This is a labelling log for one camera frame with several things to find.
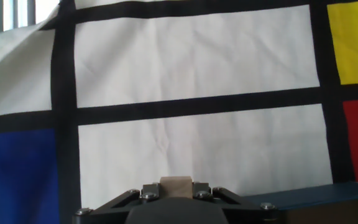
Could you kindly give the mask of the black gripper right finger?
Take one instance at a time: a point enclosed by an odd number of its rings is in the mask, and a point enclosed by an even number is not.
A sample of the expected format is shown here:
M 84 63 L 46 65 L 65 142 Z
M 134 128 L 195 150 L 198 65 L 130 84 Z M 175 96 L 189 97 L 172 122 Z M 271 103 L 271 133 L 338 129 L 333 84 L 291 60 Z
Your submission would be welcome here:
M 270 202 L 253 203 L 224 187 L 193 182 L 193 198 L 217 205 L 228 223 L 277 224 L 278 208 Z

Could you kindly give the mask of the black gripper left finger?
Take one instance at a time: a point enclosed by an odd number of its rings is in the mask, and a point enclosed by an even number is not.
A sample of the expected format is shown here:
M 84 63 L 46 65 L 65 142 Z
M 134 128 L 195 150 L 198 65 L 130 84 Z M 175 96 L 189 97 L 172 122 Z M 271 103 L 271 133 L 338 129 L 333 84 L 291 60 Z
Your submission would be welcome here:
M 96 208 L 81 208 L 72 218 L 72 224 L 121 224 L 125 223 L 130 211 L 139 205 L 160 198 L 160 184 L 143 185 L 141 190 L 130 189 Z

